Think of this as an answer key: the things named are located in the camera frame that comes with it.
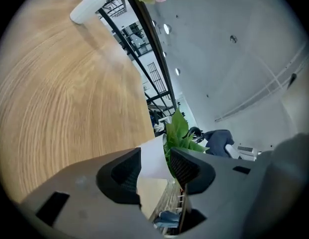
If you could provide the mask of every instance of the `wood grain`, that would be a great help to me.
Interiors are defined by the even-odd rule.
[[[15,201],[72,163],[154,137],[138,71],[81,0],[27,0],[0,44],[0,180]]]

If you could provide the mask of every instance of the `metal railing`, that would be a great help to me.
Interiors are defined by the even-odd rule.
[[[153,112],[153,109],[157,109],[162,114],[162,116],[166,116],[166,114],[164,113],[166,111],[169,113],[169,115],[172,115],[170,110],[173,109],[173,108],[174,108],[174,110],[176,110],[177,106],[176,106],[176,102],[175,102],[175,97],[174,97],[174,92],[173,92],[173,87],[172,87],[168,67],[167,67],[165,58],[163,56],[163,50],[162,50],[158,35],[156,33],[156,30],[153,27],[152,19],[149,15],[149,12],[146,9],[144,3],[141,3],[137,0],[128,0],[128,1],[131,5],[132,9],[134,10],[141,26],[143,27],[143,30],[144,30],[144,32],[145,32],[145,34],[146,34],[146,36],[149,40],[149,43],[151,44],[152,50],[153,50],[154,55],[155,55],[155,57],[158,61],[159,67],[161,69],[161,72],[162,72],[162,75],[163,75],[163,78],[164,78],[164,81],[166,83],[167,90],[165,88],[158,90],[158,84],[155,84],[153,82],[152,78],[150,77],[150,75],[148,74],[146,69],[144,68],[144,65],[140,62],[140,60],[138,58],[139,54],[135,54],[134,49],[132,49],[132,47],[130,46],[130,44],[126,40],[126,38],[122,35],[121,31],[118,29],[118,27],[112,21],[108,12],[106,12],[103,8],[100,8],[98,10],[98,13],[101,14],[101,16],[107,21],[109,26],[117,34],[118,38],[120,39],[121,45],[124,46],[124,48],[127,50],[127,52],[129,54],[131,54],[131,56],[136,61],[136,63],[139,65],[140,69],[142,70],[142,72],[144,73],[144,75],[146,76],[146,78],[148,79],[150,84],[152,85],[153,89],[157,93],[156,96],[150,97],[147,93],[144,92],[145,96],[147,97],[147,104],[148,104],[149,111]],[[111,4],[111,0],[108,0],[106,5],[108,5],[108,4]],[[126,8],[124,0],[122,0],[122,4],[124,5],[124,8]],[[169,106],[166,105],[166,103],[163,99],[163,97],[165,97],[165,96],[169,96],[169,99],[171,100],[173,106],[169,107]],[[157,105],[155,103],[155,101],[158,100],[158,99],[160,99],[162,101],[164,106]]]

